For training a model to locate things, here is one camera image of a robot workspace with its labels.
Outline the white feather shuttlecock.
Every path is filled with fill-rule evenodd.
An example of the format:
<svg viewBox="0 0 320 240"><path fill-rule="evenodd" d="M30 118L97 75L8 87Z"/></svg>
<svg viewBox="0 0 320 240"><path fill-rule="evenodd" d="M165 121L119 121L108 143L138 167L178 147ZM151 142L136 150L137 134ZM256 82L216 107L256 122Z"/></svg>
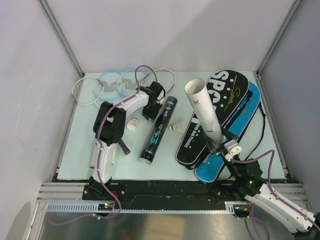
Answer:
<svg viewBox="0 0 320 240"><path fill-rule="evenodd" d="M126 125L126 128L130 131L137 131L139 129L139 120L134 116Z"/></svg>

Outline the black shuttlecock tube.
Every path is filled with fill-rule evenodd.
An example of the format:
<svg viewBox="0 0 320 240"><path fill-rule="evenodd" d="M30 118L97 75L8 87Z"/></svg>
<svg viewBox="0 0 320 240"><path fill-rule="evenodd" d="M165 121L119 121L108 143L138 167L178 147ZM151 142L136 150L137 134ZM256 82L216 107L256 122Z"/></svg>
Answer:
<svg viewBox="0 0 320 240"><path fill-rule="evenodd" d="M178 104L178 100L173 96L168 96L159 116L157 117L145 145L142 148L139 160L145 164L152 164L154 161L157 150L160 146L162 138L169 125L174 110Z"/></svg>

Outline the white shuttlecock tube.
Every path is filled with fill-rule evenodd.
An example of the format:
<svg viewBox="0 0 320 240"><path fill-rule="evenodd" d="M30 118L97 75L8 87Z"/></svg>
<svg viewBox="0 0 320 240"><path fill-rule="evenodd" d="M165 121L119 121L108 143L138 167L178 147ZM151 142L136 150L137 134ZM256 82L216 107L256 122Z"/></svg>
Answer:
<svg viewBox="0 0 320 240"><path fill-rule="evenodd" d="M218 147L223 139L222 130L205 81L199 78L190 80L184 91L205 135Z"/></svg>

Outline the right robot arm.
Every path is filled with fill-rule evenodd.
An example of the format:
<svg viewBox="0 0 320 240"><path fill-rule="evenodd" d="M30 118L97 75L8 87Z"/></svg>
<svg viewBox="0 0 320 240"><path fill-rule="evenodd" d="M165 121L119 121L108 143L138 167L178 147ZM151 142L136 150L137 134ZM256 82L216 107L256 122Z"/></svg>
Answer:
<svg viewBox="0 0 320 240"><path fill-rule="evenodd" d="M209 152L220 156L235 180L231 184L232 197L247 200L282 223L296 240L320 238L320 214L299 207L288 200L271 185L270 175L275 151L240 160L242 148L235 140L229 140L218 148L209 145Z"/></svg>

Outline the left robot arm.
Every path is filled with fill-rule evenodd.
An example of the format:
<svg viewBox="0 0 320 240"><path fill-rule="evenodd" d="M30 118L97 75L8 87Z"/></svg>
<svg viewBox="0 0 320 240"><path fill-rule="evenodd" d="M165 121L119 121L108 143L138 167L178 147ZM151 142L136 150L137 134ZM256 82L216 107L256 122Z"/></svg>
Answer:
<svg viewBox="0 0 320 240"><path fill-rule="evenodd" d="M138 93L120 103L103 102L95 119L95 142L90 166L94 171L89 179L89 189L101 200L107 199L111 194L111 187L106 183L112 178L112 162L117 147L121 147L125 155L130 153L122 140L126 118L136 110L142 109L141 115L153 123L163 106L161 101L166 92L160 83L153 81L150 86L141 86L138 90Z"/></svg>

